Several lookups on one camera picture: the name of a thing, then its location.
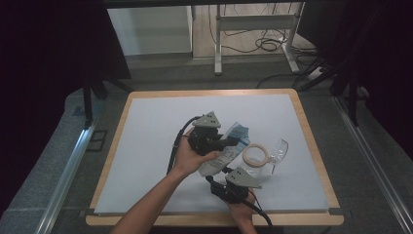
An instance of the white wall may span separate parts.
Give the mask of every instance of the white wall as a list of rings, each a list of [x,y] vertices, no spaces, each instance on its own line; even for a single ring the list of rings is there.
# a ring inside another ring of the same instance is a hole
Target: white wall
[[[125,56],[192,51],[190,7],[109,9]]]

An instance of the wooden table frame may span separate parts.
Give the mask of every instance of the wooden table frame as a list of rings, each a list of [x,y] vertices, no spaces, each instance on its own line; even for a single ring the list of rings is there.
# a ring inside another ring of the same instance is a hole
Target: wooden table frame
[[[133,92],[129,95],[121,120],[119,121],[116,134],[113,138],[106,162],[103,167],[99,182],[92,199],[90,209],[93,211],[96,207],[100,192],[108,177],[115,152],[118,147],[119,139],[128,117],[131,102],[134,98],[168,98],[168,97],[204,97],[204,96],[253,96],[253,95],[277,95],[287,94],[290,96],[304,137],[309,146],[313,161],[319,173],[319,178],[327,197],[329,210],[323,213],[288,213],[288,214],[268,214],[271,221],[276,226],[290,225],[340,225],[344,222],[344,216],[341,213],[335,192],[331,185],[324,163],[319,154],[316,141],[310,129],[304,113],[303,106],[297,93],[292,89],[269,89],[269,90],[205,90],[205,91],[155,91],[155,92]],[[121,216],[99,216],[89,214],[86,217],[88,225],[115,225]],[[267,225],[263,217],[258,214],[253,215],[254,225]],[[229,213],[207,213],[207,214],[168,214],[160,215],[155,225],[161,226],[236,226]]]

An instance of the white surface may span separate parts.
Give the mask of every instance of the white surface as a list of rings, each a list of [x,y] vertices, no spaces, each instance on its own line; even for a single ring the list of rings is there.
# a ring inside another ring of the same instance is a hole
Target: white surface
[[[289,144],[273,175],[267,165],[256,189],[267,211],[328,209],[327,201],[306,140],[288,95],[239,97],[158,97],[134,99],[118,149],[100,194],[97,214],[125,213],[165,176],[171,146],[178,131],[192,117],[215,111],[223,134],[236,121],[249,127],[251,143],[269,151],[283,138]],[[238,156],[229,166],[236,168]],[[215,176],[223,181],[224,174]],[[227,211],[210,194],[208,182],[198,173],[188,176],[170,198],[164,212]]]
[[[190,7],[107,11],[125,56],[192,51]]]

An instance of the white cardboard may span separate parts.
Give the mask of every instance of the white cardboard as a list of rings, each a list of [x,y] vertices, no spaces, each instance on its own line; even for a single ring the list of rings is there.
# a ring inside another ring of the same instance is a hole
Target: white cardboard
[[[236,121],[249,127],[251,143],[268,151],[279,138],[288,142],[283,161],[264,168],[255,189],[266,211],[325,211],[328,209],[319,175],[289,95],[227,97],[137,98],[128,118],[104,188],[95,208],[97,214],[124,214],[146,194],[167,171],[176,134],[192,117],[215,112],[224,134]],[[242,156],[229,166],[240,165]],[[224,182],[224,174],[216,175]],[[198,172],[189,175],[176,189],[164,212],[196,213],[227,211],[210,194],[208,182]]]

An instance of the tape roll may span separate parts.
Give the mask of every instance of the tape roll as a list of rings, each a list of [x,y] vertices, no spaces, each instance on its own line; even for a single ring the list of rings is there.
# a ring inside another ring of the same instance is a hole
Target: tape roll
[[[259,148],[259,149],[261,149],[261,150],[264,152],[264,160],[261,161],[261,162],[251,161],[251,160],[250,160],[250,156],[248,156],[248,155],[246,154],[246,152],[247,152],[248,149],[250,149],[250,148]],[[243,159],[244,159],[244,162],[245,162],[247,165],[249,165],[250,167],[252,167],[252,168],[261,168],[261,167],[263,167],[263,166],[270,160],[270,155],[268,154],[268,151],[267,151],[267,149],[266,149],[264,146],[262,146],[261,144],[252,143],[252,144],[249,144],[249,145],[244,149],[244,151],[243,151]]]

